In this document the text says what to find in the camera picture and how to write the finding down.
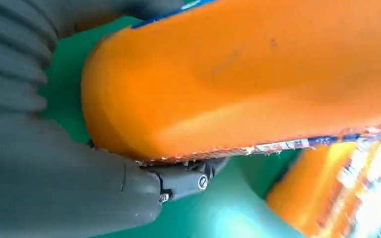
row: green floor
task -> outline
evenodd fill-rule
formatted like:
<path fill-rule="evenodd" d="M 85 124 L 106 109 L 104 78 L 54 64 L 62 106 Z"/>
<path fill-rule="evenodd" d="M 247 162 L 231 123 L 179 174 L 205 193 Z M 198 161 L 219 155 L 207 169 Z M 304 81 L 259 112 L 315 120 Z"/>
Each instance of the green floor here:
<path fill-rule="evenodd" d="M 60 42 L 49 85 L 46 118 L 55 119 L 76 141 L 89 140 L 80 106 L 83 62 L 103 36 L 136 22 L 124 18 Z M 145 227 L 101 236 L 103 238 L 293 238 L 300 237 L 265 205 L 262 198 L 297 156 L 248 156 L 233 159 L 203 194 L 166 204 L 156 222 Z"/>

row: blue stripe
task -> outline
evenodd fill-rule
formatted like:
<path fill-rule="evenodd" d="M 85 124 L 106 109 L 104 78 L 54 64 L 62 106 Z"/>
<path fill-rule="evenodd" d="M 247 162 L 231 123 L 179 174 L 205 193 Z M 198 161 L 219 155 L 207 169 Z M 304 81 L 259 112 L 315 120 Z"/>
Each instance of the blue stripe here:
<path fill-rule="evenodd" d="M 167 14 L 164 14 L 164 15 L 161 15 L 161 16 L 157 16 L 157 17 L 151 18 L 151 19 L 146 20 L 146 21 L 142 21 L 140 23 L 137 23 L 137 24 L 131 26 L 131 28 L 132 29 L 136 29 L 136 28 L 139 28 L 139 27 L 143 27 L 145 25 L 157 22 L 157 21 L 162 20 L 164 18 L 168 18 L 168 17 L 174 16 L 174 15 L 177 15 L 177 14 L 179 14 L 181 12 L 188 11 L 188 10 L 193 9 L 193 8 L 200 7 L 202 5 L 205 5 L 205 4 L 213 2 L 213 1 L 216 1 L 216 0 L 201 0 L 198 3 L 196 3 L 195 5 L 189 5 L 190 7 L 186 7 L 186 8 L 181 7 L 181 8 L 179 8 L 177 10 L 174 10 L 174 11 L 172 11 L 170 13 L 167 13 Z"/>

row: orange cover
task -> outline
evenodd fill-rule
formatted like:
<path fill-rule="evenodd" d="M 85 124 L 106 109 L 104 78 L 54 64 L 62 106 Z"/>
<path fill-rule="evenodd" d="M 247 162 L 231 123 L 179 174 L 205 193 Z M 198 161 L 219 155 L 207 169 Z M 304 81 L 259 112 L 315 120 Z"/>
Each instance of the orange cover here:
<path fill-rule="evenodd" d="M 161 158 L 381 123 L 381 0 L 217 0 L 104 40 L 95 144 Z"/>

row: green surface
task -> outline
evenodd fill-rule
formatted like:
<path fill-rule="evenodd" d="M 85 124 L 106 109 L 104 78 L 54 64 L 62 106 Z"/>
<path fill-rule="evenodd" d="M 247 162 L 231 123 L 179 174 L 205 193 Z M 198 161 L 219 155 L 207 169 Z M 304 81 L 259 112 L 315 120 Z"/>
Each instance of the green surface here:
<path fill-rule="evenodd" d="M 49 107 L 43 116 L 55 119 L 75 141 L 89 140 L 80 102 L 81 70 L 87 55 L 105 35 L 136 22 L 124 18 L 62 40 L 41 89 Z M 298 237 L 265 205 L 262 198 L 297 151 L 280 155 L 234 158 L 200 195 L 164 206 L 156 222 L 105 238 L 268 238 Z"/>

